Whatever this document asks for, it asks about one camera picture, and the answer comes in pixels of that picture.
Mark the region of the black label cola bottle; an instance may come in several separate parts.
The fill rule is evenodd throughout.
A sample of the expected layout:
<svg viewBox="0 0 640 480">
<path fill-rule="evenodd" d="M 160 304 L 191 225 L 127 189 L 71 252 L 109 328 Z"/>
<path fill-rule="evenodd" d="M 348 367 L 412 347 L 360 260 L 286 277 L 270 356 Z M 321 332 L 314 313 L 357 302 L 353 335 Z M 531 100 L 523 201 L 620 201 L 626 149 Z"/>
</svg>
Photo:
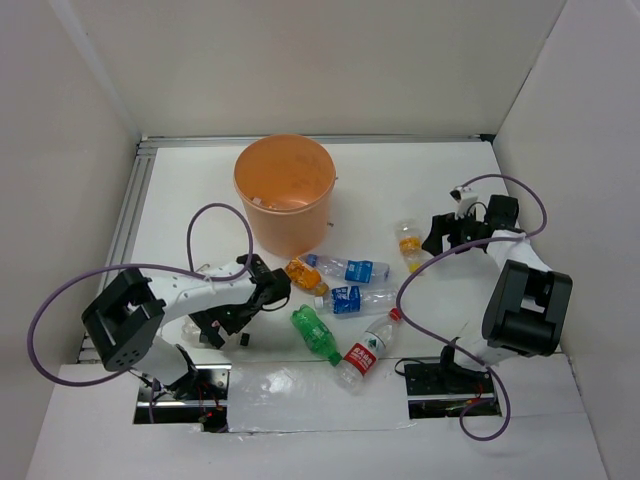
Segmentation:
<svg viewBox="0 0 640 480">
<path fill-rule="evenodd" d="M 196 348 L 212 348 L 220 350 L 223 347 L 248 347 L 251 335 L 242 331 L 236 334 L 227 334 L 221 327 L 217 327 L 218 336 L 211 341 L 202 330 L 187 318 L 181 327 L 181 338 Z"/>
</svg>

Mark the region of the yellow cap clear bottle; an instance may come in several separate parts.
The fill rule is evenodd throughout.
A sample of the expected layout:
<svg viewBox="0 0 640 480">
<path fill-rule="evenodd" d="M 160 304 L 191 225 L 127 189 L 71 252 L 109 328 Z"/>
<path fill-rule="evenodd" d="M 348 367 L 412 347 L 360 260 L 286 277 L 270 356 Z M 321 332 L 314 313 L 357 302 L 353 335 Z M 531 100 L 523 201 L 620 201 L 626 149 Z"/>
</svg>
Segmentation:
<svg viewBox="0 0 640 480">
<path fill-rule="evenodd" d="M 399 252 L 410 273 L 424 262 L 423 232 L 414 218 L 400 220 L 394 227 Z"/>
</svg>

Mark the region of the white cap blue label bottle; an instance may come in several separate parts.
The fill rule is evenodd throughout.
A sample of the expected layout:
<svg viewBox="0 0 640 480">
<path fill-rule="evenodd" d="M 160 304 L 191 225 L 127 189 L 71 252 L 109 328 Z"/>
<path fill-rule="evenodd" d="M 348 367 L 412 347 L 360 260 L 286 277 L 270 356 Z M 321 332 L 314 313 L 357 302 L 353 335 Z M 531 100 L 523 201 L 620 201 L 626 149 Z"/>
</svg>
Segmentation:
<svg viewBox="0 0 640 480">
<path fill-rule="evenodd" d="M 315 297 L 314 308 L 318 313 L 342 318 L 384 314 L 395 307 L 396 296 L 397 290 L 394 288 L 344 286 Z"/>
</svg>

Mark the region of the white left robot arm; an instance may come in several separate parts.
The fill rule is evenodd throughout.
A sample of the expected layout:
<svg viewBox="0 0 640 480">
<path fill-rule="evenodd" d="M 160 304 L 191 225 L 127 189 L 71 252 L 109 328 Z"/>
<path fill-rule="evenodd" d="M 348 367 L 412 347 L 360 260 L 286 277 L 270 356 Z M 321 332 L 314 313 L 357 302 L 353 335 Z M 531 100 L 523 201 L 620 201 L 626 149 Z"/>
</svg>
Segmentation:
<svg viewBox="0 0 640 480">
<path fill-rule="evenodd" d="M 258 255 L 198 274 L 145 276 L 138 268 L 119 273 L 82 314 L 105 370 L 134 368 L 159 381 L 176 399 L 197 393 L 204 377 L 184 347 L 157 335 L 165 324 L 187 317 L 216 349 L 242 332 L 267 306 L 287 300 L 291 281 Z"/>
</svg>

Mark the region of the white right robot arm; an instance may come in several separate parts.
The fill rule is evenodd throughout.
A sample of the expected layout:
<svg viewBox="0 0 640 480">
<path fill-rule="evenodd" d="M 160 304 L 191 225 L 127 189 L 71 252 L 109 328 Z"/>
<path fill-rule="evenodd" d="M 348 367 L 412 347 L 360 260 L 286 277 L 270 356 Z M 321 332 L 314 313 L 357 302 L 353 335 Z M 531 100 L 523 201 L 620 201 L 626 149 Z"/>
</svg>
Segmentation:
<svg viewBox="0 0 640 480">
<path fill-rule="evenodd" d="M 490 239 L 482 250 L 499 269 L 499 277 L 479 330 L 443 347 L 436 379 L 448 392 L 460 391 L 471 380 L 489 377 L 486 368 L 522 356 L 555 352 L 567 313 L 573 281 L 552 270 L 533 250 L 518 228 L 519 203 L 514 197 L 493 195 L 479 219 L 481 203 L 469 188 L 450 192 L 454 212 L 432 218 L 422 249 L 436 256 L 443 242 L 451 247 Z"/>
</svg>

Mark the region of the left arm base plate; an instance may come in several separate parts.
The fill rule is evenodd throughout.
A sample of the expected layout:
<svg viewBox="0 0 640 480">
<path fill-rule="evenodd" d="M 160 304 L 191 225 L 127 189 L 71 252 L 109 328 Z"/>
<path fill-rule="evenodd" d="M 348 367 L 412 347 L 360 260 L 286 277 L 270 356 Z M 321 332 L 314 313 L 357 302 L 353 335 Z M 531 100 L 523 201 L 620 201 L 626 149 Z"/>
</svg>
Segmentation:
<svg viewBox="0 0 640 480">
<path fill-rule="evenodd" d="M 139 388 L 133 423 L 189 424 L 207 433 L 228 432 L 227 400 L 231 365 L 198 365 L 197 369 L 197 385 L 178 397 L 150 375 L 135 372 Z"/>
</svg>

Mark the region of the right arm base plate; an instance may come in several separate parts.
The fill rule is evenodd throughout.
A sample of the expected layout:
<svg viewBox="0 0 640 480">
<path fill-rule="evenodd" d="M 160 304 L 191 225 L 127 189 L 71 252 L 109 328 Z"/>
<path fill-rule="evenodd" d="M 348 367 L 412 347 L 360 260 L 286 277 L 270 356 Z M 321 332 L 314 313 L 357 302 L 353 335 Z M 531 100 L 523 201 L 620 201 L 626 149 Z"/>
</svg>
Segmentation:
<svg viewBox="0 0 640 480">
<path fill-rule="evenodd" d="M 412 420 L 500 416 L 494 383 L 488 373 L 443 367 L 433 359 L 401 358 L 394 372 L 405 382 L 408 414 Z"/>
</svg>

